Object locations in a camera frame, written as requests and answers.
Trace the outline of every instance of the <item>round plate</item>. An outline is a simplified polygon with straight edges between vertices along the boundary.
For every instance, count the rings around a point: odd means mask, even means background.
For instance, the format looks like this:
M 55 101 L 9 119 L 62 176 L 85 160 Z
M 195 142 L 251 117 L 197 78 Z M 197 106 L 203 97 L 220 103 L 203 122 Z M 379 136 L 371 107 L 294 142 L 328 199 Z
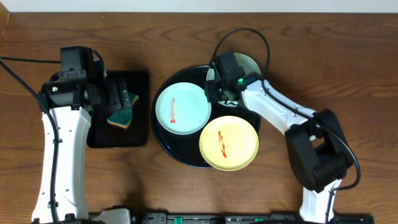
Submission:
M 259 139 L 247 121 L 223 116 L 206 125 L 200 135 L 199 148 L 211 166 L 232 171 L 242 169 L 254 159 Z
M 211 104 L 202 88 L 181 82 L 170 85 L 159 95 L 155 112 L 164 129 L 174 134 L 191 134 L 207 123 Z
M 260 67 L 253 58 L 241 53 L 234 53 L 234 55 L 236 60 L 238 61 L 238 64 L 243 67 L 243 70 L 244 72 L 246 72 L 246 74 L 250 74 L 252 72 L 257 72 L 258 74 L 261 74 Z M 210 68 L 207 71 L 206 81 L 207 80 L 214 80 L 214 69 Z M 225 101 L 220 101 L 218 103 L 230 107 L 235 107 L 239 105 L 236 101 L 227 101 L 226 103 Z
M 212 167 L 203 158 L 199 149 L 200 134 L 204 127 L 192 134 L 181 135 L 171 133 L 163 128 L 163 126 L 158 122 L 156 118 L 155 105 L 163 90 L 175 83 L 189 82 L 198 85 L 202 89 L 205 89 L 206 74 L 208 69 L 209 66 L 206 65 L 192 67 L 182 70 L 181 72 L 171 76 L 159 88 L 150 109 L 150 123 L 152 125 L 152 131 L 162 149 L 176 161 L 198 168 Z M 231 108 L 223 106 L 219 103 L 212 103 L 211 114 L 208 122 L 221 116 L 238 116 L 249 122 L 257 132 L 260 129 L 261 117 L 256 113 L 243 109 L 241 106 Z

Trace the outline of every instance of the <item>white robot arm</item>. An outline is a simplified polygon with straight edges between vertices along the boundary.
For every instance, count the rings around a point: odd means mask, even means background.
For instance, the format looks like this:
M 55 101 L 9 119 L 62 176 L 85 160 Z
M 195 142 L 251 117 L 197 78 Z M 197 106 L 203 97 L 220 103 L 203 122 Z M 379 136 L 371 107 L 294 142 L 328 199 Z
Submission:
M 285 135 L 290 165 L 304 186 L 301 217 L 309 222 L 329 222 L 334 216 L 332 206 L 335 198 L 334 193 L 330 192 L 340 185 L 353 162 L 342 150 L 341 144 L 335 142 L 336 136 L 320 131 L 313 120 L 332 124 L 343 136 L 336 116 L 329 110 L 317 113 L 300 106 L 276 91 L 259 74 L 246 74 L 231 51 L 210 61 L 210 69 L 214 70 L 211 73 L 215 75 L 206 81 L 208 101 L 237 101 L 247 110 L 261 115 Z M 315 138 L 325 138 L 325 142 L 314 148 L 311 141 Z
M 55 199 L 57 201 L 58 220 L 67 215 L 75 218 L 88 218 L 85 200 L 85 151 L 91 116 L 84 108 L 71 110 L 70 106 L 50 110 L 58 135 L 62 140 L 58 147 L 57 175 L 55 179 Z M 32 221 L 51 223 L 52 216 L 49 206 L 50 176 L 53 159 L 54 133 L 49 118 L 43 114 L 45 147 L 42 184 L 39 199 L 33 211 Z
M 307 118 L 303 118 L 300 115 L 295 114 L 291 110 L 282 106 L 269 95 L 265 94 L 261 80 L 255 81 L 254 83 L 247 86 L 242 92 L 242 101 L 244 106 L 257 114 L 261 115 L 273 126 L 275 126 L 282 134 L 285 134 L 287 130 L 294 124 L 303 124 L 307 121 Z M 296 108 L 303 114 L 312 117 L 315 113 L 314 110 L 305 108 L 294 103 L 286 96 L 276 91 L 267 80 L 264 81 L 265 87 L 272 93 L 273 96 L 289 105 L 291 108 Z M 303 188 L 303 203 L 300 207 L 300 216 L 305 221 L 324 223 L 325 213 L 327 210 L 329 192 L 332 188 L 338 187 L 341 180 L 334 180 L 328 184 L 322 192 L 317 193 L 314 190 L 307 190 Z M 333 218 L 333 202 L 335 196 L 332 198 L 331 209 L 329 211 L 329 221 Z

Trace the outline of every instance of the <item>green sponge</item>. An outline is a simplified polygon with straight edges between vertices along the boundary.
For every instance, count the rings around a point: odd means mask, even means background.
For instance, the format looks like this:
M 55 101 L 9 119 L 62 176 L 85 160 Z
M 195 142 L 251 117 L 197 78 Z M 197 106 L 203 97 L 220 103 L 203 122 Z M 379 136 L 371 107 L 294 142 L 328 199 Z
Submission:
M 132 120 L 132 107 L 134 103 L 139 99 L 137 95 L 134 95 L 129 92 L 129 98 L 131 102 L 131 108 L 129 109 L 124 109 L 124 110 L 119 110 L 114 112 L 109 118 L 108 118 L 108 123 L 118 126 L 120 128 L 127 129 L 129 125 L 131 124 Z

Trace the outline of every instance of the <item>wooden table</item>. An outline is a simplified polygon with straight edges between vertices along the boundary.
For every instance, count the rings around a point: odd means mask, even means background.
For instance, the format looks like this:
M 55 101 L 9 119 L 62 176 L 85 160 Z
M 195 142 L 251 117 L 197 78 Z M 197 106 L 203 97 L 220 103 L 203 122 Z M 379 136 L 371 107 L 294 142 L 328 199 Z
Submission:
M 259 29 L 272 50 L 269 80 L 297 103 L 334 111 L 361 167 L 335 210 L 398 222 L 398 16 L 393 14 L 12 13 L 3 55 L 58 60 L 60 47 L 98 50 L 110 70 L 148 69 L 150 95 L 175 72 L 209 61 L 238 27 Z M 249 54 L 264 67 L 262 40 L 232 36 L 220 52 Z M 35 91 L 59 65 L 6 62 Z M 34 99 L 4 70 L 0 79 L 0 223 L 30 223 L 39 194 L 44 131 Z M 152 133 L 144 147 L 86 150 L 92 212 L 127 204 L 141 211 L 269 213 L 298 211 L 302 187 L 284 137 L 262 121 L 256 158 L 244 169 L 196 169 L 169 157 Z M 355 177 L 350 169 L 343 184 Z

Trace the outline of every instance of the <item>black cable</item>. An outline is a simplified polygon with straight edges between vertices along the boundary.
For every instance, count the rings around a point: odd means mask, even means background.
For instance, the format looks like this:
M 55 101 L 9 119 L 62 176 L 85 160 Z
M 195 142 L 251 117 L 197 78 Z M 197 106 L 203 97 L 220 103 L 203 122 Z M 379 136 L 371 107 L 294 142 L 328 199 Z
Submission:
M 61 63 L 61 61 L 54 61 L 54 60 L 37 60 L 37 59 L 28 59 L 28 58 L 15 58 L 15 57 L 8 57 L 8 56 L 1 56 L 3 60 L 15 60 L 18 62 L 35 62 L 35 63 Z
M 101 62 L 101 69 L 102 69 L 102 73 L 104 73 L 105 72 L 105 63 L 104 63 L 104 60 L 102 59 L 102 57 L 101 57 L 101 55 L 96 51 L 96 50 L 93 50 L 93 53 L 98 57 L 98 59 L 100 60 L 100 62 Z
M 265 43 L 266 46 L 267 46 L 267 63 L 266 63 L 266 68 L 265 68 L 265 70 L 264 70 L 264 74 L 263 74 L 262 80 L 261 80 L 261 85 L 262 85 L 262 88 L 263 88 L 263 90 L 264 90 L 264 93 L 267 94 L 267 95 L 269 95 L 273 100 L 275 100 L 276 102 L 278 102 L 280 105 L 286 107 L 288 110 L 291 110 L 293 113 L 295 113 L 295 114 L 297 114 L 297 115 L 300 115 L 300 116 L 302 116 L 303 118 L 306 118 L 306 119 L 309 120 L 309 121 L 314 121 L 315 124 L 318 125 L 321 129 L 324 129 L 326 132 L 328 132 L 329 134 L 331 134 L 333 137 L 337 138 L 337 139 L 339 140 L 339 142 L 345 147 L 345 153 L 346 153 L 346 154 L 349 154 L 349 155 L 353 158 L 353 161 L 354 161 L 354 164 L 355 164 L 355 169 L 356 169 L 356 179 L 355 179 L 355 181 L 354 181 L 352 184 L 350 184 L 350 185 L 347 185 L 347 186 L 344 186 L 344 187 L 335 187 L 335 188 L 332 188 L 332 189 L 330 190 L 330 192 L 329 192 L 329 199 L 328 199 L 328 206 L 327 206 L 326 214 L 325 214 L 325 223 L 328 223 L 328 222 L 329 222 L 329 212 L 330 212 L 330 207 L 331 207 L 331 199 L 332 199 L 332 197 L 334 196 L 335 192 L 336 192 L 336 191 L 339 191 L 339 190 L 348 190 L 348 189 L 352 189 L 352 188 L 356 187 L 356 186 L 359 184 L 359 181 L 361 180 L 361 167 L 360 167 L 360 165 L 359 165 L 358 159 L 356 158 L 356 156 L 355 156 L 353 150 L 342 140 L 341 137 L 339 137 L 339 135 L 338 135 L 332 128 L 330 128 L 329 126 L 323 124 L 321 121 L 318 121 L 318 120 L 316 120 L 316 119 L 314 119 L 314 118 L 312 118 L 312 117 L 310 117 L 310 116 L 308 116 L 308 115 L 306 115 L 306 114 L 301 113 L 297 108 L 290 107 L 289 105 L 287 105 L 287 104 L 284 103 L 283 101 L 280 101 L 278 98 L 276 98 L 276 97 L 269 91 L 269 88 L 266 88 L 264 82 L 265 82 L 265 80 L 266 80 L 266 75 L 267 75 L 267 72 L 268 72 L 268 65 L 269 65 L 269 60 L 270 60 L 270 57 L 271 57 L 271 51 L 270 51 L 270 48 L 269 48 L 269 44 L 268 44 L 267 39 L 266 39 L 258 30 L 255 30 L 255 29 L 252 29 L 252 28 L 240 28 L 240 29 L 236 29 L 236 30 L 233 30 L 233 31 L 229 32 L 229 33 L 226 34 L 226 35 L 220 40 L 220 42 L 218 43 L 218 45 L 217 45 L 217 47 L 216 47 L 216 49 L 215 49 L 215 51 L 214 51 L 213 58 L 216 57 L 217 50 L 218 50 L 218 48 L 220 47 L 220 45 L 222 44 L 222 42 L 223 42 L 227 37 L 229 37 L 231 34 L 233 34 L 233 33 L 235 33 L 235 32 L 238 32 L 238 31 L 241 31 L 241 30 L 248 30 L 248 31 L 251 31 L 251 32 L 253 32 L 253 33 L 255 33 L 255 34 L 258 34 L 258 35 L 263 39 L 264 43 Z
M 35 98 L 35 100 L 40 105 L 40 108 L 43 112 L 49 117 L 49 121 L 51 123 L 51 127 L 54 132 L 54 154 L 53 154 L 53 161 L 52 161 L 52 170 L 51 170 L 51 180 L 50 180 L 50 209 L 51 209 L 51 216 L 54 223 L 57 223 L 57 211 L 56 211 L 56 204 L 55 204 L 55 175 L 57 172 L 57 160 L 58 160 L 58 128 L 55 125 L 55 121 L 50 114 L 50 111 L 44 105 L 42 100 L 39 96 L 35 93 L 35 91 L 24 82 L 17 74 L 15 74 L 7 65 L 4 64 L 2 60 L 0 60 L 0 65 L 12 76 L 14 77 L 25 89 Z
M 242 30 L 248 30 L 248 31 L 251 31 L 251 32 L 259 35 L 261 37 L 261 39 L 264 41 L 264 43 L 266 43 L 266 46 L 267 46 L 267 62 L 266 62 L 266 69 L 264 70 L 264 79 L 265 79 L 265 76 L 266 76 L 266 74 L 268 72 L 268 65 L 269 65 L 269 59 L 271 58 L 271 51 L 270 51 L 267 39 L 258 30 L 255 30 L 253 28 L 243 27 L 243 28 L 239 28 L 239 29 L 236 29 L 236 30 L 232 30 L 231 32 L 227 33 L 218 42 L 217 47 L 216 47 L 216 49 L 214 50 L 214 53 L 213 53 L 213 58 L 216 57 L 217 51 L 218 51 L 220 45 L 224 42 L 225 39 L 227 39 L 230 35 L 232 35 L 232 34 L 234 34 L 236 32 L 242 31 Z

